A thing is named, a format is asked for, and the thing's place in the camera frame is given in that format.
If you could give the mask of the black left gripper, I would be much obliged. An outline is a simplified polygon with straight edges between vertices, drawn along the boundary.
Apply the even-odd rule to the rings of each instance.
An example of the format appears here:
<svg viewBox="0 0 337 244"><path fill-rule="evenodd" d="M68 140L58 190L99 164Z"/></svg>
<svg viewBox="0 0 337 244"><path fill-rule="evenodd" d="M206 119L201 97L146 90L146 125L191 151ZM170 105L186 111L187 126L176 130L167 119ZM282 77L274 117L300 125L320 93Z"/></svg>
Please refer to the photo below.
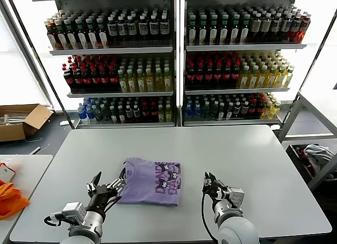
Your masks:
<svg viewBox="0 0 337 244"><path fill-rule="evenodd" d="M126 169L123 168L119 177L109 185L98 185L102 172L95 175L91 182L86 184L90 197L88 211L105 211L109 200L116 197L126 185Z"/></svg>

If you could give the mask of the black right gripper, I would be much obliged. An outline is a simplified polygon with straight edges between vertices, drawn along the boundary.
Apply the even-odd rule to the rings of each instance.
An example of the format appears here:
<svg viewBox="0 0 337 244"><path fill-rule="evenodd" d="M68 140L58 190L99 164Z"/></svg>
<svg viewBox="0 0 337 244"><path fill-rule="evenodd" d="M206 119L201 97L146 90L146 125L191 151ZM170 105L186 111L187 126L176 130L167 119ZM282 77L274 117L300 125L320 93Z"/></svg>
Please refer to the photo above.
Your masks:
<svg viewBox="0 0 337 244"><path fill-rule="evenodd" d="M211 172L204 173L202 192L207 194L213 201L225 200L227 198L227 186L224 186Z"/></svg>

